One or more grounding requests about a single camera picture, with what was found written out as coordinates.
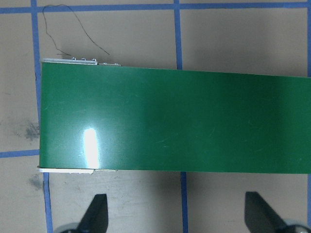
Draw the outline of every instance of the blue tape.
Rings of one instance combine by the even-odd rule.
[[[36,0],[31,0],[31,8],[32,8],[31,19],[32,19],[32,30],[33,30],[33,48],[34,48],[34,64],[35,64],[35,90],[36,90],[36,97],[37,97],[38,120],[40,124],[41,67],[40,67],[40,46],[39,46],[38,14],[37,14]],[[47,224],[47,233],[53,233],[49,179],[50,179],[49,173],[46,173],[46,172],[43,173],[45,218],[46,218],[46,224]]]
[[[52,222],[52,209],[51,209],[51,197],[50,197],[50,175],[47,172],[43,173],[43,186],[44,186],[44,202],[45,202],[45,216],[47,223],[47,233],[53,233]]]
[[[35,64],[35,91],[37,97],[38,120],[40,124],[41,110],[41,67],[40,67],[40,48],[39,48],[39,31],[38,31],[38,15],[36,12],[36,0],[31,0],[31,18],[33,30],[33,49]]]
[[[308,77],[311,77],[311,8],[308,8]]]
[[[0,152],[0,158],[12,158],[12,157],[33,156],[33,155],[39,155],[39,150],[19,150],[19,151]]]
[[[70,6],[73,11],[135,11],[135,10],[173,10],[174,4],[120,4],[120,5],[82,5]],[[182,10],[194,9],[243,9],[243,8],[306,8],[310,2],[251,2],[251,3],[183,3],[178,4]],[[42,12],[43,6],[32,7],[4,7],[0,8],[0,14]],[[67,7],[51,6],[45,12],[69,12]]]
[[[186,3],[180,4],[180,9],[306,8],[308,6],[307,2]]]
[[[77,11],[137,11],[137,10],[172,10],[173,4],[122,4],[122,5],[83,5],[70,6]],[[44,9],[44,12],[71,12],[66,6],[50,6]],[[42,12],[43,7],[37,7],[38,12]]]
[[[188,233],[187,173],[184,171],[180,173],[180,185],[181,185],[183,233]]]
[[[177,69],[183,69],[179,0],[174,0],[175,44]]]
[[[0,8],[0,14],[21,14],[30,13],[31,7],[2,7]]]

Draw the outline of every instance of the green board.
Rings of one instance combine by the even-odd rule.
[[[39,166],[311,173],[311,80],[43,62]]]

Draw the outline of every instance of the black wire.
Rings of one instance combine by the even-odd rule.
[[[45,13],[44,13],[44,11],[45,11],[45,9],[46,9],[47,7],[51,7],[51,6],[55,6],[55,7],[58,7],[58,6],[65,6],[65,7],[69,8],[69,9],[72,11],[72,13],[74,14],[74,16],[77,18],[79,24],[81,25],[83,31],[85,32],[85,34],[87,35],[87,37],[90,39],[90,41],[92,41],[92,43],[93,43],[94,45],[96,45],[98,48],[100,48],[102,51],[104,51],[105,53],[107,53],[108,55],[110,55],[106,50],[104,50],[101,46],[99,46],[99,45],[89,36],[89,34],[86,32],[84,26],[82,25],[80,19],[78,18],[78,16],[76,15],[76,13],[73,11],[73,9],[72,9],[70,6],[67,6],[67,5],[64,5],[64,4],[60,4],[60,5],[46,5],[46,6],[44,6],[43,9],[42,9],[42,14],[43,14],[43,17],[44,17],[44,22],[45,22],[45,32],[46,32],[46,34],[51,38],[51,40],[53,41],[53,43],[54,43],[54,45],[55,45],[55,48],[56,48],[58,51],[62,52],[62,53],[65,54],[65,55],[72,56],[71,54],[66,53],[66,52],[62,51],[61,49],[59,49],[59,48],[57,47],[57,45],[56,45],[55,40],[54,40],[53,37],[51,36],[51,34],[48,33],[47,19],[45,18]]]

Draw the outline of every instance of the scratch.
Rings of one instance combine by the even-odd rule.
[[[42,109],[42,111],[45,111],[45,110],[47,110],[48,109],[48,107],[49,107],[49,105],[45,108],[45,109]]]
[[[212,130],[212,132],[209,134],[209,137],[211,137],[212,136],[212,134],[215,132],[215,127],[214,127],[214,129]]]
[[[161,141],[157,141],[157,142],[155,142],[155,143],[160,143],[160,142],[164,142],[164,141],[166,141],[167,139],[169,139],[170,137],[167,137],[167,138],[165,138],[165,139],[163,139],[163,140],[161,140]]]
[[[85,112],[86,112],[86,109],[82,109],[82,110],[77,110],[74,113],[85,113]]]

